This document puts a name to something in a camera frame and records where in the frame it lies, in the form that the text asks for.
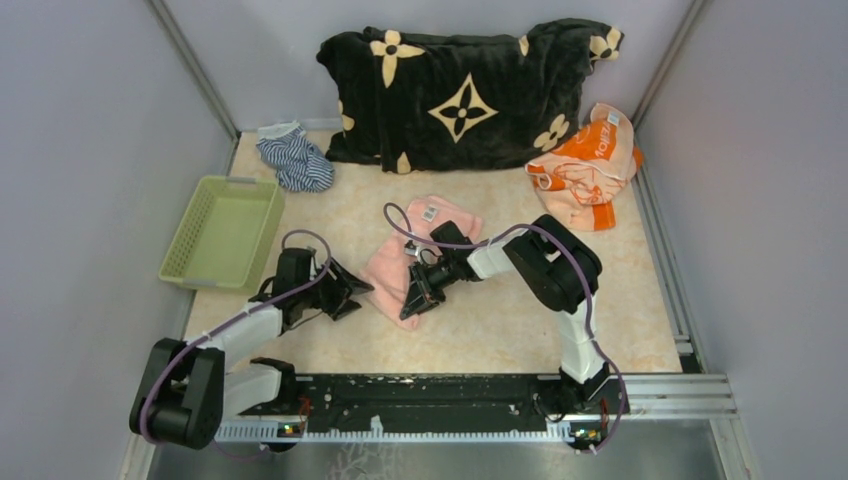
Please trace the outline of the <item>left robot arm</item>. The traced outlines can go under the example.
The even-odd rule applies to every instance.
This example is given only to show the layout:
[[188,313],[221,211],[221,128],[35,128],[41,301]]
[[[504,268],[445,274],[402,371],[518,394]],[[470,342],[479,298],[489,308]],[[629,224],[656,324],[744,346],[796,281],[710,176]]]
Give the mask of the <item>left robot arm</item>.
[[305,312],[339,320],[361,305],[373,286],[335,258],[324,263],[312,248],[287,247],[234,322],[192,340],[162,338],[151,348],[129,414],[132,433],[152,443],[200,450],[221,423],[242,414],[295,411],[308,401],[295,367],[255,357],[265,343],[299,327]]

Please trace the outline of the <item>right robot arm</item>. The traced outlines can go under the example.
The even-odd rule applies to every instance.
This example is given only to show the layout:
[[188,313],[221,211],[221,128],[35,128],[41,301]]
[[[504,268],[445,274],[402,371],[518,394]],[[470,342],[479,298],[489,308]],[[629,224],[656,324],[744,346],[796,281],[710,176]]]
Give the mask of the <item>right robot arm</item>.
[[426,246],[439,251],[434,261],[416,258],[409,266],[400,320],[440,306],[446,288],[459,281],[517,273],[554,315],[561,338],[559,381],[538,394],[539,410],[565,415],[588,412],[599,403],[614,369],[596,338],[593,315],[603,267],[593,250],[549,214],[478,244],[446,221],[427,240],[411,236],[405,248],[421,252]]

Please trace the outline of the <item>pink towel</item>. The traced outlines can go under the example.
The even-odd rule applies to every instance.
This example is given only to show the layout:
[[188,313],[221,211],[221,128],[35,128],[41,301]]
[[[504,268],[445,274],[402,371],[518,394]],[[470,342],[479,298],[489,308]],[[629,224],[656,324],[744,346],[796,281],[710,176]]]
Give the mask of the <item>pink towel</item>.
[[[436,195],[412,200],[405,213],[412,233],[427,239],[437,226],[453,221],[463,235],[477,240],[484,224],[481,217]],[[410,280],[409,266],[416,260],[414,250],[420,246],[413,242],[408,248],[410,241],[399,232],[392,232],[360,271],[360,277],[374,287],[366,296],[368,301],[394,324],[408,331],[415,330],[420,320],[417,314],[400,319]]]

